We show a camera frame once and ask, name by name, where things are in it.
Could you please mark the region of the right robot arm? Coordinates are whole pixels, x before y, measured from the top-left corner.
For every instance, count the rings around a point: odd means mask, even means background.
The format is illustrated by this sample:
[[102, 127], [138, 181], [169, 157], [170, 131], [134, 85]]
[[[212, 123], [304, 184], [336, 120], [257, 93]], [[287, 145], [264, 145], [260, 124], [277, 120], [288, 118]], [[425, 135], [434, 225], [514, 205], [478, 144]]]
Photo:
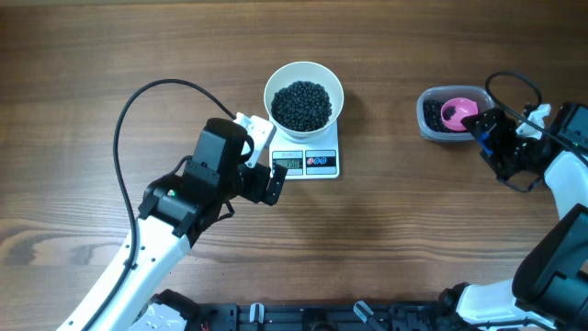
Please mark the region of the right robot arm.
[[446, 290], [430, 319], [431, 329], [586, 329], [587, 107], [564, 104], [548, 128], [530, 116], [512, 120], [500, 108], [461, 122], [499, 179], [520, 170], [540, 174], [560, 219], [512, 279]]

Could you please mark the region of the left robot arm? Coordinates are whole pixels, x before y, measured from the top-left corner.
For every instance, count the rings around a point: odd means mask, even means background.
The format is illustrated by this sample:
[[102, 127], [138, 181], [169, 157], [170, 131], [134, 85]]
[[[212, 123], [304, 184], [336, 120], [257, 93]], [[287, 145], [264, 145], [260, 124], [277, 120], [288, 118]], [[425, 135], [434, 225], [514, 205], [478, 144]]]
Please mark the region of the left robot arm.
[[257, 116], [208, 120], [195, 152], [145, 190], [123, 246], [61, 328], [189, 329], [198, 306], [155, 289], [204, 231], [234, 215], [233, 198], [277, 203], [286, 171], [258, 162], [275, 133]]

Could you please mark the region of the pink scoop with blue handle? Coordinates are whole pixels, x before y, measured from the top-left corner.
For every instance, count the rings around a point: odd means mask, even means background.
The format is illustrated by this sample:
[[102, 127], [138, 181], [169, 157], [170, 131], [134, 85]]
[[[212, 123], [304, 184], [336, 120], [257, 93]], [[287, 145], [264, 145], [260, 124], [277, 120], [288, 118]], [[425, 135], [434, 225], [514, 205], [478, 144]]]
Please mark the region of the pink scoop with blue handle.
[[[456, 114], [451, 118], [450, 121], [445, 121], [442, 117], [442, 112], [446, 107], [453, 106], [456, 108]], [[494, 151], [490, 148], [490, 146], [486, 143], [489, 139], [490, 134], [485, 132], [481, 133], [479, 137], [476, 137], [471, 134], [471, 132], [461, 123], [461, 121], [465, 118], [474, 117], [480, 119], [487, 119], [486, 112], [480, 112], [478, 104], [468, 98], [464, 97], [456, 97], [449, 99], [441, 108], [441, 118], [443, 124], [452, 132], [463, 132], [469, 136], [471, 140], [476, 140], [478, 144], [481, 146], [482, 151], [488, 155], [494, 155]], [[488, 124], [485, 123], [485, 131], [488, 131], [490, 128]]]

